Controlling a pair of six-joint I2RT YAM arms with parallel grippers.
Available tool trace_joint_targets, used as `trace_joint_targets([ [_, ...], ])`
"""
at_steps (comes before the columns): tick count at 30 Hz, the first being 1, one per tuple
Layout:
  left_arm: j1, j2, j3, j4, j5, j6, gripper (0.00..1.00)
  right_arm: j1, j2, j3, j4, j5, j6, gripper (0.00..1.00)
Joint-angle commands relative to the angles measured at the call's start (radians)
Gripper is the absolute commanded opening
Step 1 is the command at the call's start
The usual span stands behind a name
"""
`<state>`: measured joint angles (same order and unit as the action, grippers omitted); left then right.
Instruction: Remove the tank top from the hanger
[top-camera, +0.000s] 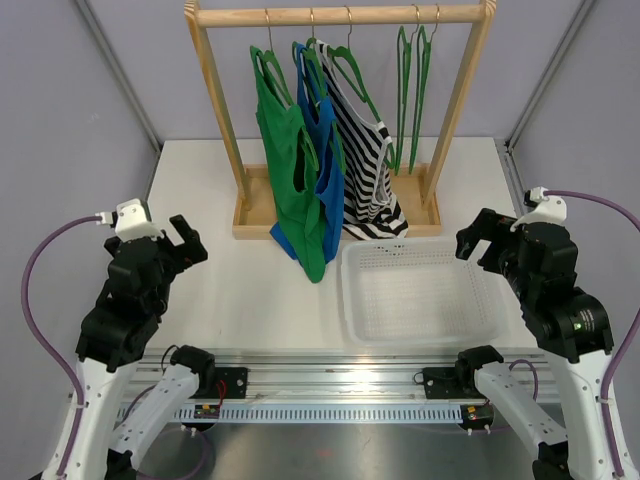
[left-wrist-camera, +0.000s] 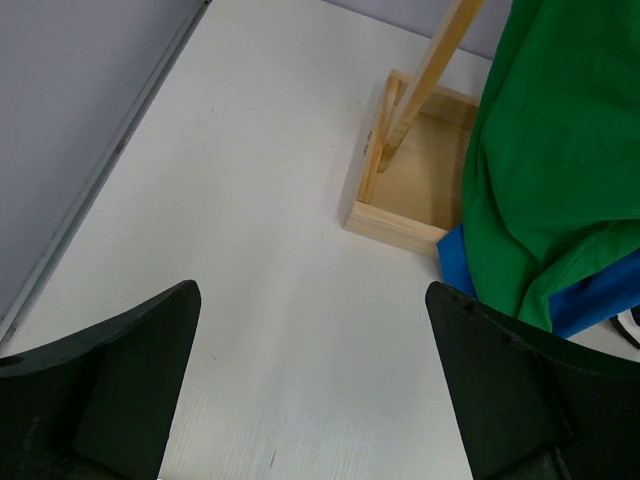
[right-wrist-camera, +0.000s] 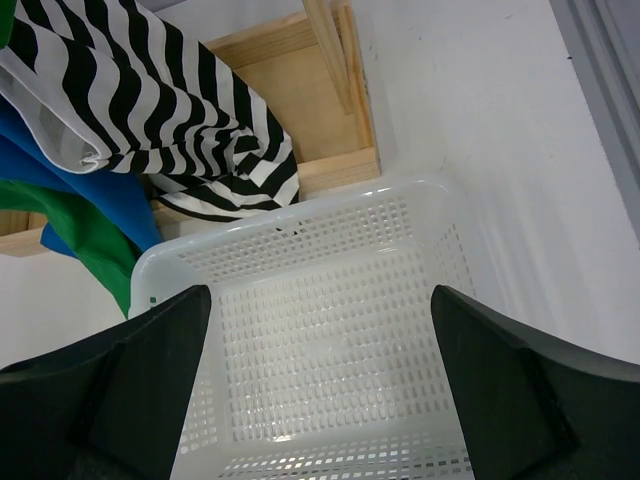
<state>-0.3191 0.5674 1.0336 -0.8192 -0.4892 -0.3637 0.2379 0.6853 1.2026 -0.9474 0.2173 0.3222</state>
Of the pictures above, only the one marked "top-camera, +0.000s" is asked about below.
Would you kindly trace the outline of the green tank top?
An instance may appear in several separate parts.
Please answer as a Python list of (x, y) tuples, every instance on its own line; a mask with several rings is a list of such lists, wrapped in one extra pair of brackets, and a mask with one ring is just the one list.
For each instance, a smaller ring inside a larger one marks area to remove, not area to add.
[(267, 163), (274, 199), (276, 222), (270, 228), (272, 238), (298, 262), (307, 278), (320, 282), (325, 274), (326, 261), (323, 238), (326, 222), (320, 200), (314, 190), (317, 171), (308, 163), (301, 150), (290, 157), (275, 154)]

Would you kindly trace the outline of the blue tank top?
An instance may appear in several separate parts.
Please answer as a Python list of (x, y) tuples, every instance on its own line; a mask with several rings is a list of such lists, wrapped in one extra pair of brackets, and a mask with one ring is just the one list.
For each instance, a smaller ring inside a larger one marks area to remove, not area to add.
[(323, 252), (327, 263), (333, 261), (338, 253), (344, 222), (345, 173), (342, 174), (334, 154), (329, 146), (330, 121), (337, 117), (328, 97), (320, 104), (320, 117), (317, 117), (312, 101), (304, 84), (304, 65), (302, 52), (305, 45), (295, 42), (292, 56), (297, 70), (297, 104), (300, 107), (305, 125), (319, 161), (315, 196), (320, 200), (322, 215), (326, 221), (323, 238)]

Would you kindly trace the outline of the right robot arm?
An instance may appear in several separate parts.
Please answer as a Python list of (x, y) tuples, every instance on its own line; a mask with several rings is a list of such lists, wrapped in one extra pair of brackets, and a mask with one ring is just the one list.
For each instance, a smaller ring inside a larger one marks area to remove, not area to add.
[(636, 479), (614, 399), (615, 350), (604, 306), (577, 287), (578, 248), (557, 223), (518, 220), (484, 208), (456, 234), (455, 255), (477, 244), (486, 272), (502, 276), (520, 304), (527, 329), (555, 380), (564, 423), (548, 418), (517, 386), (503, 357), (490, 346), (465, 350), (454, 371), (456, 389), (483, 395), (528, 447), (537, 479)]

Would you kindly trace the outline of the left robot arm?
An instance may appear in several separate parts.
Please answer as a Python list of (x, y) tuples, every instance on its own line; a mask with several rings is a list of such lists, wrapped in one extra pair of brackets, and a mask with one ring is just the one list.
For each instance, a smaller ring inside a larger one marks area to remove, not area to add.
[(62, 436), (44, 479), (134, 479), (164, 426), (190, 397), (215, 388), (215, 358), (184, 345), (172, 355), (160, 381), (123, 420), (117, 418), (146, 345), (167, 310), (176, 276), (204, 262), (208, 253), (199, 233), (175, 215), (180, 235), (174, 244), (165, 231), (117, 234), (104, 247), (112, 257), (95, 306), (81, 324), (71, 369), (74, 395)]

